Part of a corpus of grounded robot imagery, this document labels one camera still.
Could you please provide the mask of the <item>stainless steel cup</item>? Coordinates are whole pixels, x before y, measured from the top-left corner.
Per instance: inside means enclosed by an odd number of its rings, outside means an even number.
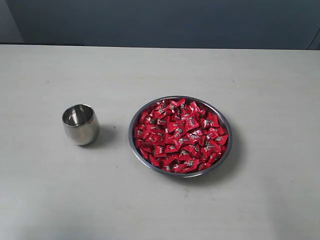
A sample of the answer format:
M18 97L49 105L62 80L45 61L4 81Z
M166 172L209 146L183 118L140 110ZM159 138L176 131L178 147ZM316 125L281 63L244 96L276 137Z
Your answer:
M99 136L100 124L94 109L86 104L76 104L62 114L67 137L78 146L93 143Z

